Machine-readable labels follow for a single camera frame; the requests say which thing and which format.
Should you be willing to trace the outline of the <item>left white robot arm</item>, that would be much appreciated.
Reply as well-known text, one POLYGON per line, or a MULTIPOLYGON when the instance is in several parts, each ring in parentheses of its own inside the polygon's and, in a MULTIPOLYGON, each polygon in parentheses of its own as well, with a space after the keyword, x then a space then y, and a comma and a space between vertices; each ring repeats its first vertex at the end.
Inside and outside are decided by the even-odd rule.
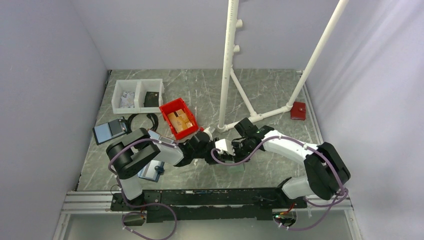
POLYGON ((138 173, 152 161, 178 168, 190 165, 195 159, 215 164, 211 150, 219 139, 212 133, 213 130, 208 127, 183 142, 177 142, 141 127, 111 143, 106 148, 108 169, 117 176, 118 185, 125 195, 124 204, 131 210, 143 205, 143 188, 138 173))

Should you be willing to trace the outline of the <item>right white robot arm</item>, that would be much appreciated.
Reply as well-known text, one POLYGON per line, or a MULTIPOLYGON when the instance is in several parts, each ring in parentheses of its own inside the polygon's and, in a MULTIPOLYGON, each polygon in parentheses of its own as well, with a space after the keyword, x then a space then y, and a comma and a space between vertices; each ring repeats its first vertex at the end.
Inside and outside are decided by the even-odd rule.
POLYGON ((295 199, 309 195, 330 200, 336 194, 343 196, 347 193, 344 185, 351 173, 331 143, 302 142, 273 127, 257 127, 248 118, 238 122, 235 129, 241 136, 241 142, 233 145, 237 162, 247 160, 252 153, 261 150, 304 167, 304 176, 289 177, 277 187, 275 200, 280 207, 287 208, 295 199))

